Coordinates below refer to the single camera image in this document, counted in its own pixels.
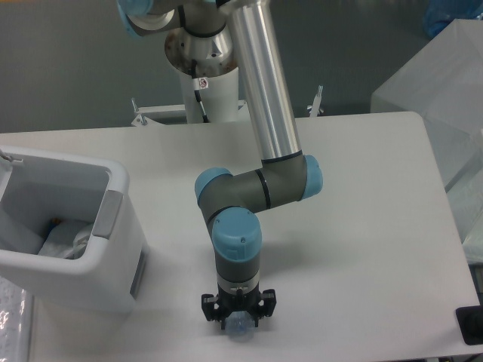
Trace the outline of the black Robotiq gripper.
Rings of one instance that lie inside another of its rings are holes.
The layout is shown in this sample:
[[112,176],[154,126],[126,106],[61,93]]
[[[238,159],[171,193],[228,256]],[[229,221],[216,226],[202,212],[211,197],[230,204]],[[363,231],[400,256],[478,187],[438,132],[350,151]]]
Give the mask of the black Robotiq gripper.
[[242,289],[224,290],[218,286],[218,295],[202,294],[202,312],[207,321],[217,321],[220,329],[226,329],[226,313],[247,311],[251,313],[254,326],[258,327],[260,320],[272,317],[277,303],[274,289],[260,292],[259,285],[249,291]]

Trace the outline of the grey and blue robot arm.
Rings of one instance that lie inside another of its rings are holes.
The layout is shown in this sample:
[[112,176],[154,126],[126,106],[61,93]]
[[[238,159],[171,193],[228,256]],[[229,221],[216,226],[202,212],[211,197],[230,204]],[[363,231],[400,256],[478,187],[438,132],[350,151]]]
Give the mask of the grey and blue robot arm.
[[216,294],[202,296],[208,321],[253,324],[273,314],[274,290],[260,290],[262,232],[257,214],[317,195],[322,172],[303,153],[267,1],[120,1],[126,30],[142,37],[184,29],[200,37],[228,30],[245,84],[262,166],[239,175],[214,167],[195,195],[214,248]]

